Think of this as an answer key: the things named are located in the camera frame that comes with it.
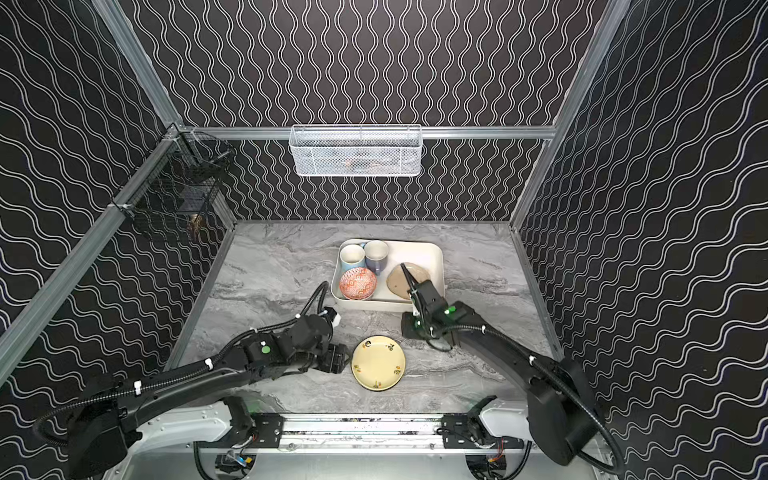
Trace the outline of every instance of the red and white bowl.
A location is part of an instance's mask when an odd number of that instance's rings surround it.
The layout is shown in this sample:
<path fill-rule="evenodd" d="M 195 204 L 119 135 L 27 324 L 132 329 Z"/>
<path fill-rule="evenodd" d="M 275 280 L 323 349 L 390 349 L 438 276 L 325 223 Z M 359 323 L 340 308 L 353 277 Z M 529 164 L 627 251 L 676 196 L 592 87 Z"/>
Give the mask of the red and white bowl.
<path fill-rule="evenodd" d="M 376 290 L 376 274 L 363 266 L 347 270 L 339 281 L 339 290 L 350 300 L 365 300 Z"/>

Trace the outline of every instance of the tray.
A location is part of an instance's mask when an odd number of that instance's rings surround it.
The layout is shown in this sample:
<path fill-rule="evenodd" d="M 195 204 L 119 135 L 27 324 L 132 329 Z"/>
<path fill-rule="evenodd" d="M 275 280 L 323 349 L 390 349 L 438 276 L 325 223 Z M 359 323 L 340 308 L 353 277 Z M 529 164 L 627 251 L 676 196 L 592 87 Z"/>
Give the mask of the tray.
<path fill-rule="evenodd" d="M 352 238 L 341 244 L 341 249 L 352 243 L 364 243 L 371 240 Z M 410 312 L 413 304 L 410 300 L 400 298 L 389 291 L 386 279 L 394 268 L 400 268 L 401 262 L 411 262 L 419 265 L 429 272 L 432 283 L 440 293 L 445 295 L 445 278 L 442 271 L 442 250 L 434 243 L 427 242 L 401 242 L 395 240 L 383 240 L 389 246 L 386 268 L 376 278 L 376 291 L 367 300 L 349 300 L 339 289 L 342 266 L 339 254 L 336 254 L 336 271 L 333 273 L 331 294 L 336 299 L 336 305 L 354 310 L 378 310 L 381 312 Z"/>

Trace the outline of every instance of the yellow plate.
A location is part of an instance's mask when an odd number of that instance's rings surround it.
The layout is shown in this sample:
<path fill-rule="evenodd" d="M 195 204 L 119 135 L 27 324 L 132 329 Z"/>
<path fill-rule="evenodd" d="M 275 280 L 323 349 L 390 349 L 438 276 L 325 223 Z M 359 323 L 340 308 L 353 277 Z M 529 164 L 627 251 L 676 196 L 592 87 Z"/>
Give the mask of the yellow plate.
<path fill-rule="evenodd" d="M 406 355 L 388 336 L 369 337 L 352 354 L 355 380 L 374 392 L 391 389 L 406 370 Z"/>

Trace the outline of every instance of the marble surface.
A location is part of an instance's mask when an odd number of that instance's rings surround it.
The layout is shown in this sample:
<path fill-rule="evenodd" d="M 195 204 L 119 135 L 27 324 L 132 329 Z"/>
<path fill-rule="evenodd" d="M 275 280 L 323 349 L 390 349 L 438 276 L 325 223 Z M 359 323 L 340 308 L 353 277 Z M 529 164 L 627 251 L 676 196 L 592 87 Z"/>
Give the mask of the marble surface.
<path fill-rule="evenodd" d="M 551 355 L 505 224 L 248 223 L 237 227 L 181 364 L 215 353 L 251 326 L 294 316 L 321 281 L 331 281 L 339 245 L 349 238 L 439 245 L 449 302 L 467 303 L 520 343 Z M 326 304 L 334 304 L 330 293 Z M 402 380 L 385 392 L 371 392 L 349 369 L 338 375 L 310 370 L 238 389 L 253 411 L 465 412 L 487 395 L 525 397 L 467 352 L 441 353 L 422 341 L 403 339 L 399 313 L 337 309 L 342 320 L 333 341 L 354 349 L 368 336 L 392 337 L 406 354 Z"/>

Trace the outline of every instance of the cup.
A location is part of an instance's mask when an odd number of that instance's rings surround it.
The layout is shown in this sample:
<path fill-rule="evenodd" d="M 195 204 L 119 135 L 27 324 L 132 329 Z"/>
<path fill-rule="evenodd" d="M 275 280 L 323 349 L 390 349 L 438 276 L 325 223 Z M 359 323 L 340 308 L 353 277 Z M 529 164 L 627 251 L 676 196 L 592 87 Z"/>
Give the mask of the cup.
<path fill-rule="evenodd" d="M 339 253 L 341 259 L 341 272 L 366 265 L 366 251 L 360 245 L 347 245 Z"/>
<path fill-rule="evenodd" d="M 386 268 L 386 257 L 389 255 L 389 245 L 381 240 L 371 240 L 366 243 L 366 266 L 379 275 Z"/>

